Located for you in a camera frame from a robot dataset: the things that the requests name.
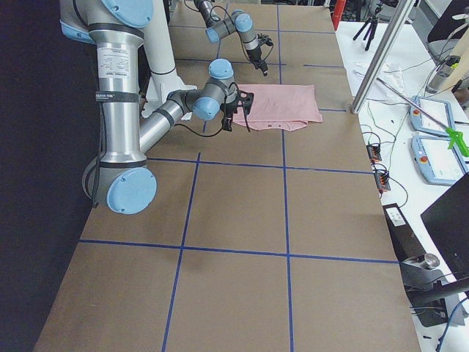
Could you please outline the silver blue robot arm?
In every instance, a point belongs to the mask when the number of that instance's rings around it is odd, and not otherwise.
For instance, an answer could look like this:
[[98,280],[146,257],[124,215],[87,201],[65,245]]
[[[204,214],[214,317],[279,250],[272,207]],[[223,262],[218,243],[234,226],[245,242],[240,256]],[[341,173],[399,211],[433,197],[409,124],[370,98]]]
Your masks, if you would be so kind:
[[62,1],[65,37],[96,47],[100,107],[97,157],[82,186],[94,204],[121,214],[143,211],[158,182],[147,151],[183,117],[231,117],[241,94],[229,61],[210,63],[203,88],[177,75],[161,1]]
[[206,26],[205,34],[211,43],[219,43],[222,39],[237,34],[243,56],[246,61],[260,70],[263,76],[268,75],[267,58],[273,50],[274,43],[267,34],[257,33],[252,17],[244,10],[234,10],[231,14],[213,1],[193,1],[184,5],[202,16]]

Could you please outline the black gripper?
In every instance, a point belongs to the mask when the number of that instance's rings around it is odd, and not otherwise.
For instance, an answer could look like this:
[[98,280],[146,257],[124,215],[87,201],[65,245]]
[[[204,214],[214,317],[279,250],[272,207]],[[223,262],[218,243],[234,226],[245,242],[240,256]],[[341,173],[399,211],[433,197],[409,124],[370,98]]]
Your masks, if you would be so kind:
[[267,63],[262,61],[262,50],[259,46],[253,49],[246,49],[249,62],[262,72],[263,76],[268,75]]
[[230,103],[224,103],[221,105],[222,117],[222,130],[232,132],[232,120],[234,115],[237,113],[237,109],[240,106],[238,100],[233,100]]

